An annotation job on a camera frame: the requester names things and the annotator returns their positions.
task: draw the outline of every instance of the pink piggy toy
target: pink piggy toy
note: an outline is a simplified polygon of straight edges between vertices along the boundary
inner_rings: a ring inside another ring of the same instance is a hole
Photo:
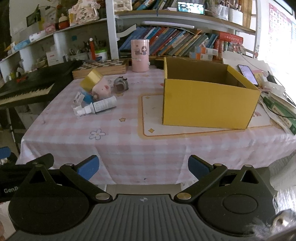
[[[108,81],[102,78],[93,88],[92,96],[94,101],[99,101],[111,97],[111,88],[108,85]]]

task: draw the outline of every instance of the white bottle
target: white bottle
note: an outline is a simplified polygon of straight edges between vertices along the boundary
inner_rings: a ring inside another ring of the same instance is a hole
[[[85,114],[90,114],[90,113],[98,113],[103,110],[107,110],[110,108],[115,107],[117,104],[117,100],[115,96],[112,96],[108,99],[100,100],[94,103],[91,103],[88,106],[85,106],[83,109],[78,110],[77,114],[78,115],[85,115]]]

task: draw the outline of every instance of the pink checkered tablecloth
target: pink checkered tablecloth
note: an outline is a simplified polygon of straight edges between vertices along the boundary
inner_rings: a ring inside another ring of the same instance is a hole
[[[52,153],[54,168],[59,168],[97,155],[100,168],[91,179],[95,184],[177,184],[192,178],[187,167],[191,154],[211,164],[240,169],[244,164],[268,166],[296,149],[295,136],[275,126],[143,137],[139,134],[139,97],[163,93],[164,73],[151,66],[146,73],[129,69],[124,77],[128,78],[129,90],[116,97],[116,108],[82,117],[76,117],[71,107],[81,80],[72,81],[24,135],[18,163]]]

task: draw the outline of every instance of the piano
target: piano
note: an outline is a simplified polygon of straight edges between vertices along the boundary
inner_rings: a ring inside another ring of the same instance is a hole
[[[0,88],[0,110],[21,105],[52,101],[71,81],[72,71],[82,61],[69,61],[41,68],[21,82],[8,81]]]

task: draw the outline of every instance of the orange and white box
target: orange and white box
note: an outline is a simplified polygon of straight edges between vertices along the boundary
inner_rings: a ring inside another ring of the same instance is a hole
[[[213,55],[203,54],[203,53],[190,52],[189,57],[193,59],[199,59],[199,60],[207,60],[207,61],[213,60]]]
[[[210,49],[210,48],[204,48],[204,47],[200,47],[200,46],[196,46],[194,52],[195,53],[203,53],[203,54],[210,54],[210,55],[218,56],[218,50]]]

